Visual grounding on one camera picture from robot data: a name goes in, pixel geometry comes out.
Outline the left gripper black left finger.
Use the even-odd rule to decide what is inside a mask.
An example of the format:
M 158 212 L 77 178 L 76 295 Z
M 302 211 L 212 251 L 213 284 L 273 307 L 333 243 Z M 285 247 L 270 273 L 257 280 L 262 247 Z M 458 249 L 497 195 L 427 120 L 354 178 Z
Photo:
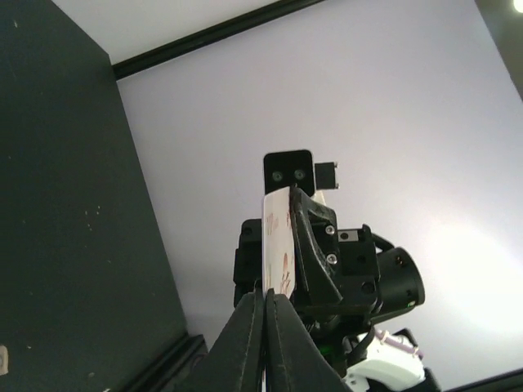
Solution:
M 180 391 L 259 391 L 262 386 L 265 299 L 257 288 L 242 297 L 209 353 Z

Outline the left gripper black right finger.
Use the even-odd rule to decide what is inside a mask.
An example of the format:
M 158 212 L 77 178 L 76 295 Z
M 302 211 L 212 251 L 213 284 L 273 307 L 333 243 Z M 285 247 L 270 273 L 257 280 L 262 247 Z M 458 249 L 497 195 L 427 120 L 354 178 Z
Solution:
M 322 357 L 290 300 L 266 294 L 266 385 L 269 391 L 347 391 Z

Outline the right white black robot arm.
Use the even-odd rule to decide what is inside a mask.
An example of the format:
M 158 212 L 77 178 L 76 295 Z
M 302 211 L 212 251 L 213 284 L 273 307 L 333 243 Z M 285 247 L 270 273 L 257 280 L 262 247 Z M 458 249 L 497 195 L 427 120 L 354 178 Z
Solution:
M 267 194 L 261 218 L 242 224 L 233 280 L 236 299 L 257 287 L 286 296 L 349 390 L 438 390 L 411 332 L 381 328 L 425 301 L 412 257 L 367 225 L 339 229 L 319 194 Z

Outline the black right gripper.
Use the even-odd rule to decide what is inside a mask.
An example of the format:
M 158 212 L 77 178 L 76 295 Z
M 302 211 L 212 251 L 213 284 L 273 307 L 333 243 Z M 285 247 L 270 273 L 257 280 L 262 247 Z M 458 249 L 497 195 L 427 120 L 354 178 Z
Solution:
M 306 320 L 368 319 L 382 308 L 381 267 L 368 226 L 339 230 L 330 207 L 290 188 L 297 282 L 291 302 Z

